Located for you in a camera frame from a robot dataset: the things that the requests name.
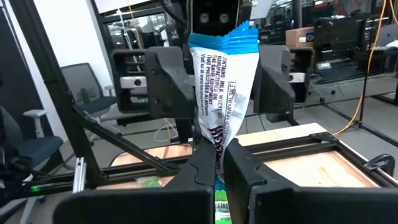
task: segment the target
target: floor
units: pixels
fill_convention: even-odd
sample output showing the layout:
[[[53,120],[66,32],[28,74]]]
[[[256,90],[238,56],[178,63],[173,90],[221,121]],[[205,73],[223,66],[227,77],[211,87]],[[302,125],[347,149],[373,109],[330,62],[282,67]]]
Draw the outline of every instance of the floor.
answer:
[[[381,75],[373,77],[368,81],[367,96],[387,93],[395,91],[397,80],[389,75]],[[331,103],[335,107],[344,111],[347,114],[353,114],[356,108],[358,97],[361,94],[363,87],[363,80],[351,80],[349,82],[342,82],[338,85],[329,84],[317,86],[317,88],[323,93],[327,103]],[[336,94],[330,94],[332,90],[336,90]],[[330,111],[328,108],[315,104],[319,103],[319,96],[314,92],[308,96],[305,105],[299,105],[294,111],[294,118],[299,124],[307,123],[318,123],[324,128],[334,133],[344,127],[347,120]],[[248,114],[252,114],[252,106],[249,105]],[[364,122],[378,131],[390,136],[398,141],[398,135],[394,131],[398,127],[398,107],[388,105],[381,101],[373,98],[366,98],[365,110],[364,110]],[[265,129],[277,129],[289,127],[290,124],[286,121],[279,123],[270,123],[264,115],[250,116],[247,117],[241,126],[238,134],[254,133],[263,131],[262,124]],[[130,124],[126,127],[119,127],[123,133],[138,133],[129,134],[124,138],[132,141],[141,148],[150,148],[156,146],[163,146],[166,142],[156,142],[154,140],[155,132],[163,127],[164,121],[153,120],[142,123]],[[372,134],[362,129],[349,129],[347,132],[342,133],[338,136],[341,140],[357,150],[360,154],[371,159],[382,153],[388,153],[398,158],[398,149],[393,145],[383,141],[382,139],[373,136]],[[168,139],[167,131],[159,131],[158,140]],[[69,143],[66,142],[62,148],[62,155],[67,160],[68,165],[75,165],[75,156],[73,155],[72,148]],[[95,141],[93,146],[93,152],[96,156],[98,164],[101,167],[109,166],[113,158],[122,152],[122,150],[114,147],[112,144],[99,139]],[[68,172],[65,169],[56,170],[57,173]],[[46,202],[35,206],[32,214],[32,221],[36,224],[49,224],[52,223],[52,212],[63,198],[70,195],[70,192],[62,194],[55,194],[46,196]],[[15,213],[6,223],[14,224],[19,223],[19,219],[22,214],[22,209]]]

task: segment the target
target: desk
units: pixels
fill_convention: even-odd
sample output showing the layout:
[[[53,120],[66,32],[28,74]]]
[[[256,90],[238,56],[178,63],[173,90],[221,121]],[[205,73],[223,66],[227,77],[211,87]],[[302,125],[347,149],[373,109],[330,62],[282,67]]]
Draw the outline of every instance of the desk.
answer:
[[[308,136],[309,134],[323,133],[326,131],[327,130],[319,124],[312,123],[259,133],[244,134],[237,136],[237,138],[242,146],[249,146],[299,138]],[[192,147],[189,145],[175,145],[149,149],[147,152],[153,156],[165,159],[190,155],[192,153]],[[121,166],[137,162],[141,161],[128,153],[122,153],[115,158],[111,166]],[[375,182],[335,151],[269,161],[265,162],[265,164],[292,182],[303,187],[378,187]],[[172,177],[160,178],[159,184],[164,186],[171,179]],[[130,182],[109,185],[99,189],[136,189],[139,187],[139,183]]]

